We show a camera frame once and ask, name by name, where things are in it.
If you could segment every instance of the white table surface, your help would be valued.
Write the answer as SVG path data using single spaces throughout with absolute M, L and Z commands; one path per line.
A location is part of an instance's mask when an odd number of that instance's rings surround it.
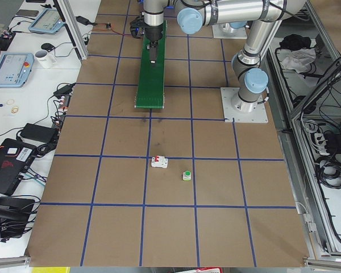
M 69 0 L 75 16 L 81 15 L 94 22 L 97 10 L 101 0 Z M 21 9 L 39 10 L 43 7 L 39 3 L 23 2 Z M 10 26 L 15 25 L 25 18 L 14 18 Z M 27 32 L 29 23 L 22 23 L 13 30 Z M 92 26 L 79 25 L 82 34 L 88 33 Z M 54 35 L 48 34 L 27 34 L 17 33 L 7 52 L 35 53 L 40 50 L 43 43 L 51 43 L 57 46 L 64 42 L 69 42 L 69 36 L 63 27 Z M 66 55 L 72 48 L 71 44 L 64 44 L 56 51 L 56 54 Z M 73 50 L 68 57 L 57 58 L 57 63 L 50 69 L 44 69 L 38 63 L 34 63 L 32 72 L 27 82 L 21 88 L 0 88 L 0 134 L 15 127 L 23 127 L 26 123 L 35 123 L 47 115 L 47 99 L 53 95 L 58 84 L 62 82 L 76 82 L 81 68 L 81 62 Z M 14 103 L 7 105 L 8 100 L 14 100 Z M 17 106 L 19 111 L 16 114 L 11 113 L 13 106 Z M 49 101 L 49 116 L 53 115 L 55 107 L 52 101 Z M 42 126 L 52 126 L 51 119 L 48 117 L 38 123 Z M 0 144 L 5 138 L 14 138 L 17 130 L 14 130 L 4 136 L 0 136 Z M 28 143 L 41 144 L 26 140 Z M 31 168 L 43 176 L 47 176 L 54 151 L 50 152 L 44 158 L 35 159 Z M 19 184 L 15 195 L 35 195 L 42 196 L 44 187 L 34 180 L 23 181 Z M 30 232 L 24 234 L 22 238 L 10 239 L 6 243 L 0 243 L 0 258 L 19 257 L 24 255 L 27 247 Z

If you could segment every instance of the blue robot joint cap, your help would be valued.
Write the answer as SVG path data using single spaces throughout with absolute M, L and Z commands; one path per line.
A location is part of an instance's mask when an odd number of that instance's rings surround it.
M 187 7 L 181 10 L 177 16 L 177 22 L 186 34 L 195 34 L 203 24 L 203 17 L 198 10 Z
M 252 68 L 246 72 L 244 81 L 250 92 L 260 94 L 267 88 L 269 78 L 260 68 Z

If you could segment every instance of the metal bracket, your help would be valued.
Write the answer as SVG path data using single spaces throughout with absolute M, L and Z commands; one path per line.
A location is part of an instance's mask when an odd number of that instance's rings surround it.
M 238 91 L 239 88 L 221 88 L 223 116 L 225 118 L 225 122 L 235 121 L 236 123 L 268 123 L 267 112 L 265 111 L 264 104 L 258 104 L 255 110 L 248 114 L 244 114 L 232 107 L 231 98 L 234 94 L 237 94 Z M 261 96 L 258 99 L 258 102 L 260 101 L 263 101 Z
M 30 257 L 22 256 L 16 258 L 0 258 L 0 268 L 28 266 Z
M 234 29 L 232 27 L 223 27 L 225 24 L 214 24 L 212 31 L 216 39 L 247 39 L 245 28 Z

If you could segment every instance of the power adapter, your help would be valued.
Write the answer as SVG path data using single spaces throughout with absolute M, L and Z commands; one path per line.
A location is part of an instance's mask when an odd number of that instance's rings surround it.
M 84 24 L 85 26 L 91 24 L 92 26 L 96 26 L 96 23 L 92 23 L 89 19 L 82 17 L 82 16 L 76 16 L 76 21 L 78 21 L 78 23 Z
M 62 95 L 68 95 L 70 92 L 72 92 L 72 88 L 76 85 L 76 83 L 73 84 L 67 84 L 63 87 L 61 87 L 60 89 L 58 89 L 57 91 L 53 92 L 53 95 L 56 98 L 61 98 Z
M 57 138 L 58 129 L 27 123 L 20 132 L 20 136 L 43 143 L 51 143 Z

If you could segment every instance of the green conveyor belt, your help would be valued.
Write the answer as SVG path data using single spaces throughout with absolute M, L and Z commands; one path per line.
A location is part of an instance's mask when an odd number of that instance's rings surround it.
M 165 58 L 165 30 L 167 22 L 163 24 L 163 38 L 158 41 L 158 56 L 155 64 L 149 60 L 147 45 L 150 41 L 144 36 L 142 62 L 138 92 L 135 98 L 136 108 L 164 108 L 164 58 Z

